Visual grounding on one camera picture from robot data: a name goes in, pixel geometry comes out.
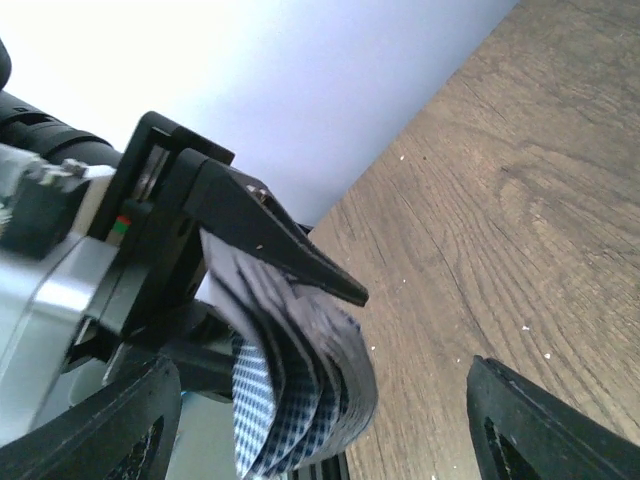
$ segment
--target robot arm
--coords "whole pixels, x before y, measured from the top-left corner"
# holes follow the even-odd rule
[[[0,43],[0,90],[9,73]],[[226,323],[194,299],[201,230],[366,302],[233,156],[154,112],[120,155],[0,91],[3,478],[163,478],[180,391],[230,401],[233,359],[208,348]],[[60,374],[91,358],[108,366],[105,388],[34,432]]]

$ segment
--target white wall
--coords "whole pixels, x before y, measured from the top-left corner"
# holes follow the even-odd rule
[[[155,109],[314,224],[515,0],[4,0],[7,90],[124,148]]]

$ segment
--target checkered cloth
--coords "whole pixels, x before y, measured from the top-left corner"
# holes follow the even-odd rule
[[[360,326],[323,291],[201,237],[209,300],[234,330],[239,478],[275,478],[344,451],[378,401]]]

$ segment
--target screw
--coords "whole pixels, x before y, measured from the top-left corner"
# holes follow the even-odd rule
[[[72,174],[74,177],[82,178],[87,171],[87,164],[79,162],[73,158],[65,158],[62,161],[62,170]]]

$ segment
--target wooden floor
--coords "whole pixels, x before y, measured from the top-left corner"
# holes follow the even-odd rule
[[[523,1],[315,230],[371,293],[354,480],[479,477],[474,354],[640,443],[638,5]]]

